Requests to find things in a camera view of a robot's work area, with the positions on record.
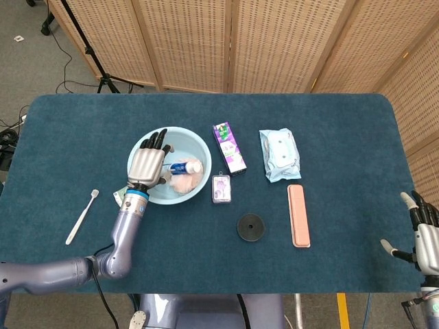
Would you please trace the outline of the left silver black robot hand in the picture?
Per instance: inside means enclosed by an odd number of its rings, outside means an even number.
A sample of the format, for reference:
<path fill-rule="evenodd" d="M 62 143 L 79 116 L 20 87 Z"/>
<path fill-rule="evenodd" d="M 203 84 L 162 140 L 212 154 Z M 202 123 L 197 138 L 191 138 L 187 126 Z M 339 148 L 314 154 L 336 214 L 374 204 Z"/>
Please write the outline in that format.
<path fill-rule="evenodd" d="M 169 152 L 173 152 L 173 147 L 163 144 L 166 133 L 167 128 L 164 128 L 141 141 L 128 171 L 129 189 L 146 193 L 156 185 L 167 182 L 163 177 L 162 168 L 165 157 Z"/>

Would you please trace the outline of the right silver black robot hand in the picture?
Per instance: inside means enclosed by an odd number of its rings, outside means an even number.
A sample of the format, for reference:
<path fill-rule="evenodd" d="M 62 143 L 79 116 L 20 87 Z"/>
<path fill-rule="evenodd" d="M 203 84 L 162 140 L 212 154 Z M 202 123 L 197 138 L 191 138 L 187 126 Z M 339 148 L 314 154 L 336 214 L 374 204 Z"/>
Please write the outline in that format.
<path fill-rule="evenodd" d="M 424 276 L 438 276 L 438 209 L 416 191 L 400 193 L 409 210 L 414 231 L 414 251 L 403 252 L 381 239 L 384 250 L 394 258 L 413 263 Z"/>

